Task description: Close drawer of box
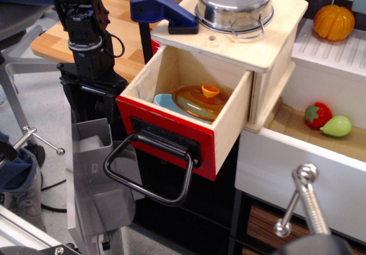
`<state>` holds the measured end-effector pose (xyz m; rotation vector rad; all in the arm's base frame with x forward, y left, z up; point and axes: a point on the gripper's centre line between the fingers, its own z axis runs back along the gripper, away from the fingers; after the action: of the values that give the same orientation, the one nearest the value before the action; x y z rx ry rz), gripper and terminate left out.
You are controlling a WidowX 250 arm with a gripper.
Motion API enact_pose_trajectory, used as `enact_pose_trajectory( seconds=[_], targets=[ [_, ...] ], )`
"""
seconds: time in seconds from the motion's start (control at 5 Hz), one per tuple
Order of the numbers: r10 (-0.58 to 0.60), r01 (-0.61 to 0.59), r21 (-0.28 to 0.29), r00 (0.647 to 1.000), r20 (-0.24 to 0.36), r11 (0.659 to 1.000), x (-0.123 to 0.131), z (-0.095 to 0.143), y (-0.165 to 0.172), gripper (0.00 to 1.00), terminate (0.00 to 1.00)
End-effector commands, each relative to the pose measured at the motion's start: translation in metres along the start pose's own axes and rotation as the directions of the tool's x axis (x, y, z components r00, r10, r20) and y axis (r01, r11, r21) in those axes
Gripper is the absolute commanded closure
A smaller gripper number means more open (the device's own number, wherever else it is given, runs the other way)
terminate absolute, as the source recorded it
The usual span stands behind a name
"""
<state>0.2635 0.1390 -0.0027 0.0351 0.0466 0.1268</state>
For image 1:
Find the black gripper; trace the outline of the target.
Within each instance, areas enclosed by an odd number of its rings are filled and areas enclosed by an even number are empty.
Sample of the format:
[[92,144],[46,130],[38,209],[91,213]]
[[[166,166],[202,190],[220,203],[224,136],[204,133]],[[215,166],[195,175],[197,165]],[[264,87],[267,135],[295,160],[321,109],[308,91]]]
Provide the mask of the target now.
[[108,123],[121,123],[116,98],[128,82],[113,69],[98,79],[83,78],[76,74],[76,64],[59,63],[63,91],[78,122],[106,118]]

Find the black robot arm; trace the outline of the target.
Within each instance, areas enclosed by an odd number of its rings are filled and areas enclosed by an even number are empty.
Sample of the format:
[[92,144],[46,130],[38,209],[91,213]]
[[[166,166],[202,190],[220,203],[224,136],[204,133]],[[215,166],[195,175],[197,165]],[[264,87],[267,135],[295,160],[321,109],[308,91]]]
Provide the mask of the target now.
[[79,121],[106,118],[121,123],[116,98],[127,85],[114,71],[112,39],[107,31],[109,11],[101,0],[53,0],[64,31],[72,63],[61,62],[61,84]]

